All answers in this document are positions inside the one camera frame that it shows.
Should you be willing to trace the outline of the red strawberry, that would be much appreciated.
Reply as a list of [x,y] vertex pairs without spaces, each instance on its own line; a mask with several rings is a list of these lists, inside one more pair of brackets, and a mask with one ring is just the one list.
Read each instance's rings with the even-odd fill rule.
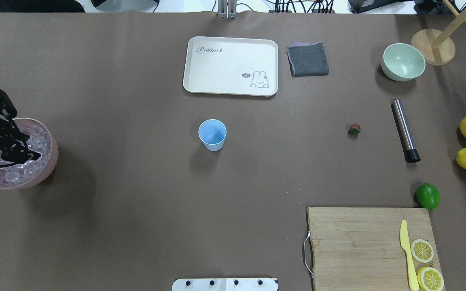
[[361,132],[361,127],[359,124],[351,124],[348,128],[348,134],[350,135],[359,135]]

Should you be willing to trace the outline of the light blue plastic cup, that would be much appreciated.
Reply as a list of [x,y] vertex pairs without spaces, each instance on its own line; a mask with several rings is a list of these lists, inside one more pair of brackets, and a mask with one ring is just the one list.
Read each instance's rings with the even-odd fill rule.
[[223,122],[212,118],[200,125],[198,136],[209,151],[215,152],[222,149],[227,136],[227,129]]

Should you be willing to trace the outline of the wooden cup tree stand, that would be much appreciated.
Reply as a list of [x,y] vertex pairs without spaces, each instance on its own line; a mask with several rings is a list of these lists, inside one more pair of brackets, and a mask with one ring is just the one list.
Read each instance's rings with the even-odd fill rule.
[[455,17],[448,27],[444,31],[425,28],[414,33],[411,38],[411,45],[423,55],[427,64],[434,66],[446,65],[453,60],[455,44],[450,35],[466,22],[466,7],[459,12],[449,0],[444,0],[443,3]]

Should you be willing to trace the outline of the beige rabbit tray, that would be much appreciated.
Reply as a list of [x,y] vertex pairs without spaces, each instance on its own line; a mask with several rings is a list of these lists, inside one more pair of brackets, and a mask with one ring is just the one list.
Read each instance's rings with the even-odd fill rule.
[[279,48],[270,39],[196,36],[182,85],[190,93],[270,97],[279,89]]

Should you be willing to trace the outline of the grey folded cloth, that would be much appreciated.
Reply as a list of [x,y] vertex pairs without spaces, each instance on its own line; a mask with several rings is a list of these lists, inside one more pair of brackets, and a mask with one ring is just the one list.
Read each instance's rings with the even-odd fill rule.
[[316,43],[293,42],[286,48],[293,77],[326,76],[329,74],[325,46]]

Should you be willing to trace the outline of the wooden cutting board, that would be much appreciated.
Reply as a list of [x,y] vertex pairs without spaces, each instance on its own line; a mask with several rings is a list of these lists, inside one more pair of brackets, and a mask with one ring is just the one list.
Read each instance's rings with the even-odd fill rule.
[[400,225],[409,240],[435,240],[422,208],[309,207],[308,233],[315,291],[408,291],[407,258]]

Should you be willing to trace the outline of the steel muddler black tip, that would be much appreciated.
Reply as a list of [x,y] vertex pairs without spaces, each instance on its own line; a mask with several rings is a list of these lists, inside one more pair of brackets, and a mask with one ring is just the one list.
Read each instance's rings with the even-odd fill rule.
[[412,133],[407,121],[407,116],[403,109],[402,102],[400,101],[400,99],[395,99],[393,100],[391,107],[394,115],[394,120],[396,122],[396,128],[398,130],[399,138],[401,140],[405,161],[407,163],[420,162],[421,158],[416,149]]

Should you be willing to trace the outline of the mint green bowl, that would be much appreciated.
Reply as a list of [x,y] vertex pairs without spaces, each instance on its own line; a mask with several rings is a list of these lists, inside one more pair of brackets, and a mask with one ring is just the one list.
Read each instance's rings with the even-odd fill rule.
[[391,44],[383,52],[381,69],[390,79],[399,82],[413,80],[420,76],[426,67],[421,52],[409,44]]

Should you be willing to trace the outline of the green lime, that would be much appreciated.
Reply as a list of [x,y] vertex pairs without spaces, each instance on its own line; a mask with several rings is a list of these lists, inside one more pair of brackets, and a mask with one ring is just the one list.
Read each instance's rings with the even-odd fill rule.
[[429,210],[435,209],[441,201],[440,192],[430,183],[419,186],[415,192],[415,197],[420,206]]

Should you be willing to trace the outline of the yellow plastic knife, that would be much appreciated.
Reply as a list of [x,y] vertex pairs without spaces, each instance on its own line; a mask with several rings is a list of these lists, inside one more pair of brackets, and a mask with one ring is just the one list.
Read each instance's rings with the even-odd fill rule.
[[399,232],[400,246],[405,252],[407,264],[407,282],[411,291],[419,291],[419,283],[417,280],[416,270],[413,263],[411,246],[409,245],[409,233],[406,220],[402,220]]

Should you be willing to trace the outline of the lemon slice upper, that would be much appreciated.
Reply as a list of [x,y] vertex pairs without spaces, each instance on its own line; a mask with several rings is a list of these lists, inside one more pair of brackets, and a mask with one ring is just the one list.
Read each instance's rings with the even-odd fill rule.
[[424,264],[432,262],[435,255],[434,247],[424,239],[412,241],[411,252],[415,260]]

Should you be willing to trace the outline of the lemon slice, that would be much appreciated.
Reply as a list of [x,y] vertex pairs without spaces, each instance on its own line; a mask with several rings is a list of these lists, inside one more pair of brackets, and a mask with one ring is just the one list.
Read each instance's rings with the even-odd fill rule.
[[424,239],[412,241],[411,252],[415,260],[424,264],[432,262],[435,255],[434,247]]
[[424,291],[443,291],[445,280],[442,273],[433,267],[421,267],[417,271],[419,286]]

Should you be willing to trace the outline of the lemon slice lower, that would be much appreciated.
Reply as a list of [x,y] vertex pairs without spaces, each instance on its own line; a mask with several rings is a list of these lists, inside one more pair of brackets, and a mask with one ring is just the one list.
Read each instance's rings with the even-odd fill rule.
[[445,280],[442,273],[433,267],[421,267],[417,271],[419,286],[424,291],[443,291]]

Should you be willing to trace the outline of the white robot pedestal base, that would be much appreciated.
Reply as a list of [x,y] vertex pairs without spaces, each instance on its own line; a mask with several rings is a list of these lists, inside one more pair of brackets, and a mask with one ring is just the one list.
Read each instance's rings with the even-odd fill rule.
[[172,291],[278,291],[276,278],[180,278]]

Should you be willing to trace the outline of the aluminium frame post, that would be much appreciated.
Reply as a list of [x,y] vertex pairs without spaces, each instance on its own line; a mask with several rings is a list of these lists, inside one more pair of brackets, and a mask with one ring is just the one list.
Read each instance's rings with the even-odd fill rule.
[[237,0],[217,0],[217,15],[219,19],[235,19],[237,13]]

